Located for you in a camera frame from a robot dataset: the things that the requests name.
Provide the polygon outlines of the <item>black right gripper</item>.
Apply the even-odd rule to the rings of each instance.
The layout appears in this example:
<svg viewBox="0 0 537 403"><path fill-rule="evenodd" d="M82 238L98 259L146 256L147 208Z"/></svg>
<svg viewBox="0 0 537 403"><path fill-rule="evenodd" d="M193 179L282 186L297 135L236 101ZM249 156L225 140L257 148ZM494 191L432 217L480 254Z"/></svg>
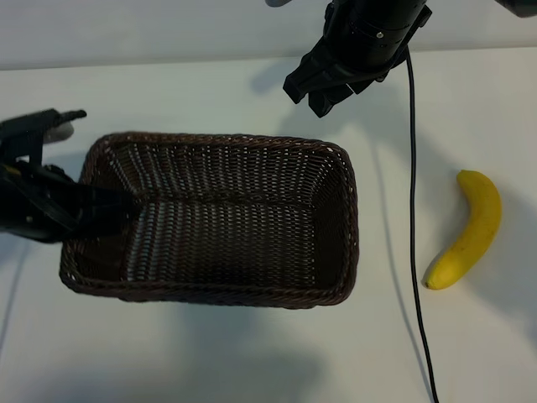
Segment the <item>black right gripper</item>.
<svg viewBox="0 0 537 403"><path fill-rule="evenodd" d="M293 101L299 103L308 95L308 105L318 118L325 117L332 108L349 98L353 89L348 84L365 81L383 81L391 69L399 62L399 51L374 67L354 67L335 56L324 39L320 39L302 57L299 66L284 80L284 91Z"/></svg>

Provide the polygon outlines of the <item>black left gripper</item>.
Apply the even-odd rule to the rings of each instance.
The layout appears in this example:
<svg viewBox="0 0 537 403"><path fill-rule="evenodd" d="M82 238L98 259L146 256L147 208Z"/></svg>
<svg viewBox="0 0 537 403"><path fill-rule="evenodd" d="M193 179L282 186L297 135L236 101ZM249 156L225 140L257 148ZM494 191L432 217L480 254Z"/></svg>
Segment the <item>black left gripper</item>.
<svg viewBox="0 0 537 403"><path fill-rule="evenodd" d="M56 165L1 163L1 231L40 243L118 235L137 211L133 194L82 186Z"/></svg>

